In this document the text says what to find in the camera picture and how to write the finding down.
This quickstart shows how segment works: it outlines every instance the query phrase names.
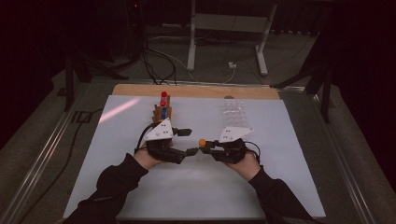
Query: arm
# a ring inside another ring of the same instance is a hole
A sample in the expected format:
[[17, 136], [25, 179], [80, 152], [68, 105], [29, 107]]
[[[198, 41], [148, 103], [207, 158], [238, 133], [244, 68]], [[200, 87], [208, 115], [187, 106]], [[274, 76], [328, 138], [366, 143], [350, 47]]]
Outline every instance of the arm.
[[272, 179], [257, 163], [254, 155], [247, 153], [237, 164], [227, 163], [256, 190], [262, 210], [271, 224], [318, 223], [304, 209], [290, 188], [280, 179]]
[[134, 156], [126, 154], [120, 165], [109, 166], [100, 174], [96, 192], [80, 202], [64, 223], [117, 223], [116, 216], [128, 192], [136, 189], [140, 178], [159, 163], [146, 150], [138, 150]]

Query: black sleeve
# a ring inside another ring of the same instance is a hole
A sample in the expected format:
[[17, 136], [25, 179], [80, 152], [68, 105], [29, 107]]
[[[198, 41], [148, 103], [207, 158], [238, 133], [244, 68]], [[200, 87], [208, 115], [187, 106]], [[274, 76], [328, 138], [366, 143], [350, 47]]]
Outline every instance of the black sleeve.
[[117, 223], [116, 216], [128, 192], [136, 189], [140, 178], [148, 172], [131, 154], [126, 154], [120, 165], [109, 166], [100, 174], [96, 192], [80, 202], [64, 223]]
[[261, 169], [249, 184], [257, 192], [268, 223], [318, 223], [283, 180], [272, 179]]

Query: small orange object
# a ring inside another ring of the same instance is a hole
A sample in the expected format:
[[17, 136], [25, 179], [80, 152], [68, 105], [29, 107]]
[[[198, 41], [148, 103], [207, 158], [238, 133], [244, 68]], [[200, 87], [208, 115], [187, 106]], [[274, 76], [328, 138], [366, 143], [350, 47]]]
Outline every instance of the small orange object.
[[200, 140], [199, 140], [199, 147], [205, 147], [205, 145], [206, 145], [206, 140], [205, 139], [203, 139], [203, 138], [201, 138]]

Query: hand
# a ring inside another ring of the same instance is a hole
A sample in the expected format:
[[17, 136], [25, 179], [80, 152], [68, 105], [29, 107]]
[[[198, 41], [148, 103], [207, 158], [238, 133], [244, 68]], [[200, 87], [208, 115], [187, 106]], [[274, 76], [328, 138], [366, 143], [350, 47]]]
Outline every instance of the hand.
[[164, 162], [152, 158], [146, 149], [137, 150], [136, 153], [134, 154], [134, 159], [146, 170], [149, 170], [154, 166]]
[[256, 161], [254, 153], [247, 152], [245, 158], [237, 164], [225, 163], [228, 167], [235, 170], [247, 181], [251, 180], [261, 169], [259, 163]]

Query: white plug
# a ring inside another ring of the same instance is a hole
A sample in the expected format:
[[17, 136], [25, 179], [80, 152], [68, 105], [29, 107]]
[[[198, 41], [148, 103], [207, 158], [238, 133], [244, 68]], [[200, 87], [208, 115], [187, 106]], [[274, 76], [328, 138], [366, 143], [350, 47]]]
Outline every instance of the white plug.
[[228, 66], [229, 66], [230, 68], [234, 69], [234, 68], [236, 68], [236, 63], [234, 63], [234, 62], [229, 62], [229, 63], [228, 63]]

